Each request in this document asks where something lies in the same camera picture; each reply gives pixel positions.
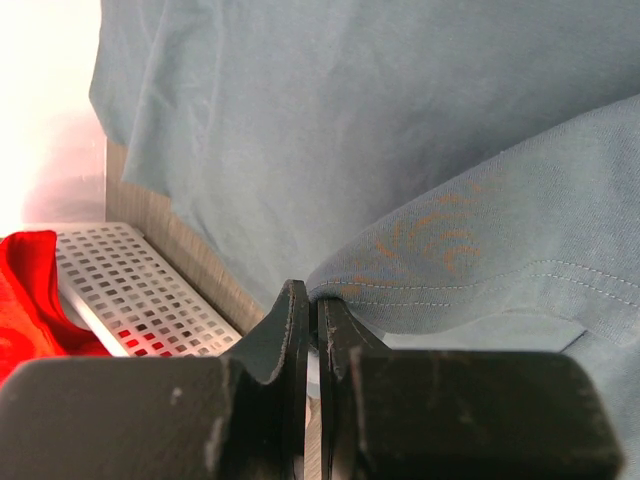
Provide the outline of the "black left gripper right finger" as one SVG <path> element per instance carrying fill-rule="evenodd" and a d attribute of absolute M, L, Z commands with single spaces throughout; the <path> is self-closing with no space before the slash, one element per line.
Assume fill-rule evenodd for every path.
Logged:
<path fill-rule="evenodd" d="M 326 479 L 613 479 L 623 451 L 571 358 L 392 350 L 317 304 Z"/>

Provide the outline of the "grey-blue t shirt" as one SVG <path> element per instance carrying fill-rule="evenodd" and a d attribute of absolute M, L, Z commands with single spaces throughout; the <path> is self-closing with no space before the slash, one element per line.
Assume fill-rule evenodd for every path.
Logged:
<path fill-rule="evenodd" d="M 90 98 L 260 305 L 566 353 L 637 434 L 637 2 L 106 1 Z"/>

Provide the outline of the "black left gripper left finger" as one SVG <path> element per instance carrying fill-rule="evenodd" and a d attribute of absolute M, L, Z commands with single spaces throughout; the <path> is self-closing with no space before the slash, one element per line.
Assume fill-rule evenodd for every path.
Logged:
<path fill-rule="evenodd" d="M 300 479 L 308 323 L 289 280 L 220 356 L 26 362 L 1 389 L 1 475 Z"/>

